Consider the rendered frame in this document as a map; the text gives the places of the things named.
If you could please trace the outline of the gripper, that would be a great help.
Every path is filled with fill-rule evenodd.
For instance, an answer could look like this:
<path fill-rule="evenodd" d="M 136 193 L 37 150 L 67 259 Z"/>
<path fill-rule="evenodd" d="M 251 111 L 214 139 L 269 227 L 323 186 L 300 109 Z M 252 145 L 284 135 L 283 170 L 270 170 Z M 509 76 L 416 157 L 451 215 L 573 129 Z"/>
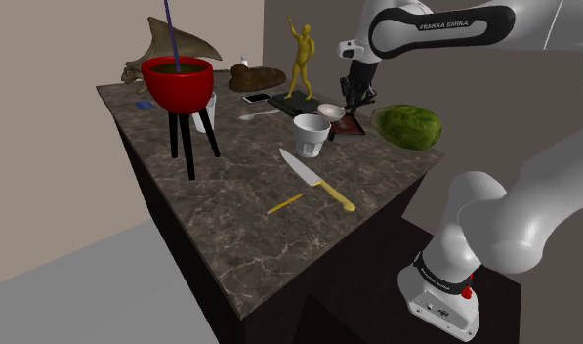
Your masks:
<path fill-rule="evenodd" d="M 358 105 L 360 107 L 373 104 L 377 92 L 372 88 L 371 82 L 377 70 L 378 63 L 368 64 L 358 60 L 352 60 L 348 77 L 340 78 L 342 94 L 345 98 L 345 112 L 355 113 L 355 94 L 363 94 Z"/>

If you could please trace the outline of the small white bowl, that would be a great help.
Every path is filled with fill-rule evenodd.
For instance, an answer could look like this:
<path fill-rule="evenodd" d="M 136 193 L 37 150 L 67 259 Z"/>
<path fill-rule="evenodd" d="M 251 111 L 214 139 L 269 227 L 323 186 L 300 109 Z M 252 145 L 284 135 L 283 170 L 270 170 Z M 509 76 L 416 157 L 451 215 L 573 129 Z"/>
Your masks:
<path fill-rule="evenodd" d="M 341 120 L 345 115 L 345 109 L 332 104 L 319 104 L 317 113 L 328 122 L 336 122 Z"/>

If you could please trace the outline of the dark red book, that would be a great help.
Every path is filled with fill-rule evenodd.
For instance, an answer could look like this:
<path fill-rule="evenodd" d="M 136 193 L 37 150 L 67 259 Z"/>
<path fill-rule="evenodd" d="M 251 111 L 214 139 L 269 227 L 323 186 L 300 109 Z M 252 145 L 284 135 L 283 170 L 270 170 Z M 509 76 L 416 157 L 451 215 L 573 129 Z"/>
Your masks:
<path fill-rule="evenodd" d="M 365 131 L 352 114 L 345 114 L 340 120 L 331 123 L 328 140 L 334 141 L 337 137 L 359 139 L 365 135 Z"/>

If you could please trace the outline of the green watermelon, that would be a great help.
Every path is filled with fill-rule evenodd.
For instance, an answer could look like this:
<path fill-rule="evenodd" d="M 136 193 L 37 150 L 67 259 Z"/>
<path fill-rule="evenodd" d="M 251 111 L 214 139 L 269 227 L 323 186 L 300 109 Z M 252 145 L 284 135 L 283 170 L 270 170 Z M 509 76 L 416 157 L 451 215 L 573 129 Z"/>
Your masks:
<path fill-rule="evenodd" d="M 400 148 L 424 151 L 439 139 L 442 123 L 431 111 L 412 105 L 391 105 L 373 111 L 371 126 Z"/>

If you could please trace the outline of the white ribbed cup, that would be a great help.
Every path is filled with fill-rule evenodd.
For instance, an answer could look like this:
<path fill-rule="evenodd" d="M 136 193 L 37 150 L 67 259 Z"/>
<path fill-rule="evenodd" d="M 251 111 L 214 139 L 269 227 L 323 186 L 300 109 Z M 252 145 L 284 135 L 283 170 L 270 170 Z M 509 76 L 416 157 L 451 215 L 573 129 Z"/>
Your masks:
<path fill-rule="evenodd" d="M 296 152 L 302 157 L 317 157 L 328 138 L 331 124 L 316 114 L 299 114 L 293 118 Z"/>
<path fill-rule="evenodd" d="M 212 93 L 210 100 L 206 106 L 206 110 L 208 113 L 208 117 L 209 117 L 209 121 L 211 124 L 212 129 L 215 129 L 215 107 L 216 107 L 216 101 L 217 101 L 217 95 L 215 92 Z M 194 126 L 196 128 L 196 130 L 201 133 L 201 134 L 205 134 L 206 130 L 204 128 L 203 122 L 201 120 L 200 114 L 198 112 L 195 112 L 192 115 L 192 119 L 193 119 L 193 123 Z"/>

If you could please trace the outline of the yellow human figure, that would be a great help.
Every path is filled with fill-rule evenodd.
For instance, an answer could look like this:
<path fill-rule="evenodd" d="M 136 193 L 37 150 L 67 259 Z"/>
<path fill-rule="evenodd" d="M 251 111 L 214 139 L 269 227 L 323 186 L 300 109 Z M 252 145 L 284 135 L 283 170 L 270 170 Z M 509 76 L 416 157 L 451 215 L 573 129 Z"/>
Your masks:
<path fill-rule="evenodd" d="M 292 67 L 290 87 L 288 93 L 285 95 L 285 99 L 290 99 L 292 97 L 297 79 L 301 78 L 302 83 L 308 90 L 306 99 L 310 100 L 313 96 L 313 92 L 312 85 L 308 80 L 308 62 L 315 53 L 315 44 L 310 36 L 312 27 L 309 24 L 304 24 L 301 32 L 298 33 L 291 21 L 291 17 L 288 16 L 287 19 L 291 34 L 297 41 L 297 53 Z"/>

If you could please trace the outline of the dark green book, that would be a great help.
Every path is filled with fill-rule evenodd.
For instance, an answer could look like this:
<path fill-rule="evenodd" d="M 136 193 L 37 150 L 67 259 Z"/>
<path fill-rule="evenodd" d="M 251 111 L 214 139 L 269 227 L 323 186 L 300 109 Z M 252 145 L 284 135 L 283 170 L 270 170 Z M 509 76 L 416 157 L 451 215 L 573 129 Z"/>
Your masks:
<path fill-rule="evenodd" d="M 272 96 L 268 103 L 284 113 L 295 117 L 304 113 L 315 113 L 320 105 L 320 100 L 315 97 L 307 100 L 307 95 L 301 91 L 294 91 L 292 97 L 285 99 L 284 94 L 277 94 Z"/>

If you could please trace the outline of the brown bread loaf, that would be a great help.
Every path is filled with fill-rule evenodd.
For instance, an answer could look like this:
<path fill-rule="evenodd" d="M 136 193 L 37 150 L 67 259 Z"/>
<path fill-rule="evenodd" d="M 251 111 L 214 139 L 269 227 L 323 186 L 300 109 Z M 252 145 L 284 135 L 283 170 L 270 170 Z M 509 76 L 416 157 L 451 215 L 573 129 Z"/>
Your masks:
<path fill-rule="evenodd" d="M 230 69 L 229 88 L 234 92 L 261 91 L 286 81 L 283 71 L 272 67 L 248 67 L 236 64 Z"/>

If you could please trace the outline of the white spoon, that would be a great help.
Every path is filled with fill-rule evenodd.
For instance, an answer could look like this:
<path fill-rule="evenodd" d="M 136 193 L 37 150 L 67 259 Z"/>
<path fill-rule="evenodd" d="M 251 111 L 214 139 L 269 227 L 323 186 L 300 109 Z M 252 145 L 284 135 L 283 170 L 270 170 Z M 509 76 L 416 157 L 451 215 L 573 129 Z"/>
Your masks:
<path fill-rule="evenodd" d="M 275 113 L 279 113 L 280 110 L 275 109 L 275 110 L 269 110 L 269 111 L 262 111 L 262 112 L 255 112 L 255 113 L 249 113 L 249 114 L 243 114 L 238 116 L 238 119 L 243 120 L 243 121 L 249 121 L 252 120 L 255 116 L 258 115 L 269 115 L 269 114 L 275 114 Z"/>

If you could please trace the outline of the yellow pencil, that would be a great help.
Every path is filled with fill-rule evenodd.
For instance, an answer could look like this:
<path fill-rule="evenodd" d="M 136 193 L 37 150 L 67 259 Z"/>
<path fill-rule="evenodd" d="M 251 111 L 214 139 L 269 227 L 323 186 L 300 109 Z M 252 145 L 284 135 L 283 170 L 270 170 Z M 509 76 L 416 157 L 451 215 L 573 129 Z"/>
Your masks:
<path fill-rule="evenodd" d="M 304 193 L 299 193 L 299 194 L 296 194 L 296 195 L 294 195 L 294 196 L 292 196 L 292 197 L 290 197 L 290 198 L 286 199 L 285 201 L 283 201 L 283 202 L 279 203 L 279 204 L 278 204 L 278 205 L 276 205 L 275 207 L 273 207 L 273 208 L 269 209 L 269 210 L 268 210 L 268 211 L 265 213 L 265 215 L 266 215 L 266 216 L 268 216 L 268 215 L 272 214 L 273 212 L 275 212 L 275 211 L 277 211 L 277 210 L 279 210 L 279 209 L 281 209 L 281 208 L 283 208 L 283 207 L 285 207 L 285 206 L 287 206 L 287 205 L 291 204 L 292 202 L 294 202 L 294 201 L 298 200 L 298 199 L 299 199 L 300 197 L 302 197 L 303 195 L 304 195 Z"/>

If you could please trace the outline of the tan dinosaur skull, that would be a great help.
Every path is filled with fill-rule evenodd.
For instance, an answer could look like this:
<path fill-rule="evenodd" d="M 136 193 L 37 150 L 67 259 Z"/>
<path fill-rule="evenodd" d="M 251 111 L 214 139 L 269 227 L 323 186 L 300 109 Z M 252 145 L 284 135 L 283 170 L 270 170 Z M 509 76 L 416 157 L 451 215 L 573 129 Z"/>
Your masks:
<path fill-rule="evenodd" d="M 146 60 L 158 57 L 172 57 L 174 55 L 168 23 L 154 17 L 148 17 L 147 21 L 151 34 L 150 44 L 140 58 L 125 63 L 120 77 L 125 84 L 144 79 L 141 65 Z M 223 59 L 221 54 L 207 41 L 176 28 L 173 28 L 173 34 L 179 56 L 208 58 L 216 61 Z"/>

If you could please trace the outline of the dark counter with marble top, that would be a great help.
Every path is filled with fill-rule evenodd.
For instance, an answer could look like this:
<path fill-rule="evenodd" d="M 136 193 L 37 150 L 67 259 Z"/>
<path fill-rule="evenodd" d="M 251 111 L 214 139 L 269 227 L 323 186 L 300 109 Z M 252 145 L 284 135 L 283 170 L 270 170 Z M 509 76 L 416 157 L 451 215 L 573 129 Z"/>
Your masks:
<path fill-rule="evenodd" d="M 293 344 L 309 296 L 309 268 L 369 220 L 401 218 L 437 150 L 404 150 L 368 130 L 327 143 L 309 167 L 355 205 L 345 211 L 308 186 L 279 150 L 295 148 L 293 122 L 267 104 L 250 105 L 215 75 L 215 135 L 193 134 L 195 179 L 170 153 L 165 110 L 138 109 L 131 85 L 99 94 L 112 114 L 147 208 L 220 344 Z M 298 200 L 266 216 L 286 199 Z"/>

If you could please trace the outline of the red planter on black legs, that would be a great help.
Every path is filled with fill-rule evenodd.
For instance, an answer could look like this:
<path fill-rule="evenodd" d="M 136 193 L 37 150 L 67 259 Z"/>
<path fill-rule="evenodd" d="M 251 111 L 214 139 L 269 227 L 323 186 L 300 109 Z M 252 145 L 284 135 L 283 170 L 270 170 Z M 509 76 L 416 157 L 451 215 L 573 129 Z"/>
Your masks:
<path fill-rule="evenodd" d="M 163 0 L 168 34 L 173 49 L 172 57 L 148 59 L 141 64 L 145 84 L 154 100 L 169 113 L 171 156 L 178 156 L 177 128 L 181 129 L 187 176 L 195 179 L 189 120 L 198 113 L 215 157 L 220 150 L 207 111 L 213 93 L 214 70 L 200 58 L 179 54 L 168 0 Z"/>

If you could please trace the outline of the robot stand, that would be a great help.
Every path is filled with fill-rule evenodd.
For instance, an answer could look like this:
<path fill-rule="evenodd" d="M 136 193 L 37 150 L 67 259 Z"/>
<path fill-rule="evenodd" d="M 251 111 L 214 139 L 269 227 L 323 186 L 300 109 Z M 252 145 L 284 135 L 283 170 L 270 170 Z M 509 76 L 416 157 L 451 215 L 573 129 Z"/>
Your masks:
<path fill-rule="evenodd" d="M 308 270 L 312 284 L 293 344 L 520 344 L 521 286 L 474 274 L 480 323 L 464 343 L 409 313 L 397 275 L 431 235 L 401 218 L 369 220 Z"/>

